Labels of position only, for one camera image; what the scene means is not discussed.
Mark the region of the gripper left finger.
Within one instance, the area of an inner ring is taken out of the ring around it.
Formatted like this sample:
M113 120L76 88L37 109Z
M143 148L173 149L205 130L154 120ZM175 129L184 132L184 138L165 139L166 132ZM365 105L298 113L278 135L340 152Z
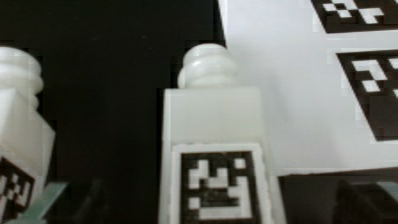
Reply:
M10 224L108 224L108 213L101 180L51 182Z

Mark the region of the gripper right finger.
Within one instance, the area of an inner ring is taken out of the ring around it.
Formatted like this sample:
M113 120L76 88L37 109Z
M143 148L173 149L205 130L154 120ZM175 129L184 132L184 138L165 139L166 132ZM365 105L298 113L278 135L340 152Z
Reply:
M398 182L339 182L333 224L398 224Z

